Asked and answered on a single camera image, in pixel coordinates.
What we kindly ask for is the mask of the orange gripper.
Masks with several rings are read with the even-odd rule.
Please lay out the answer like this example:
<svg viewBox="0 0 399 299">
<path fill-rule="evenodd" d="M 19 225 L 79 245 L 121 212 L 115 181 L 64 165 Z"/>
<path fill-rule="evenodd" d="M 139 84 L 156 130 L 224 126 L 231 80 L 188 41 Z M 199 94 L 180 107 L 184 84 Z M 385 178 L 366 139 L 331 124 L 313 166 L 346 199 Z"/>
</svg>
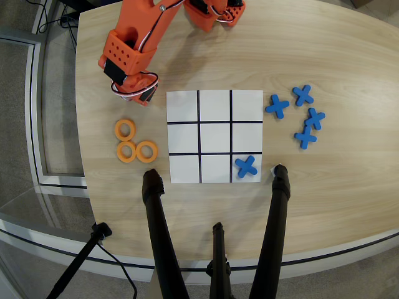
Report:
<svg viewBox="0 0 399 299">
<path fill-rule="evenodd" d="M 112 92 L 122 99 L 146 107 L 158 88 L 159 76 L 153 72 L 140 72 L 127 76 L 122 85 L 112 81 Z"/>
</svg>

